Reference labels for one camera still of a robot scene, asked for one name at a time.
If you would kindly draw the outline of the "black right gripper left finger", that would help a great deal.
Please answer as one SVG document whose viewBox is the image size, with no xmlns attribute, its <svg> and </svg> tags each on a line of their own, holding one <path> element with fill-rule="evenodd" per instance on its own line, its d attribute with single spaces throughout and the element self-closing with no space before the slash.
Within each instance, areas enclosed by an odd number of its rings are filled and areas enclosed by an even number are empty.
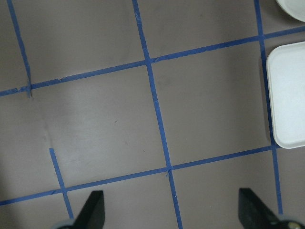
<svg viewBox="0 0 305 229">
<path fill-rule="evenodd" d="M 103 191 L 93 191 L 75 219 L 72 229 L 102 229 L 104 223 L 105 205 Z"/>
</svg>

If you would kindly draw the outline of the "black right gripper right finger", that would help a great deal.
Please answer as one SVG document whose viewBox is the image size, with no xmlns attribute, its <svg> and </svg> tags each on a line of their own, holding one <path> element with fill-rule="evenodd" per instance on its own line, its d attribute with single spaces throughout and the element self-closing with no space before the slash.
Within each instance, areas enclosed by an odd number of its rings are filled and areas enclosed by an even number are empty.
<svg viewBox="0 0 305 229">
<path fill-rule="evenodd" d="M 244 229 L 286 228 L 286 222 L 281 221 L 250 188 L 239 189 L 238 218 Z"/>
</svg>

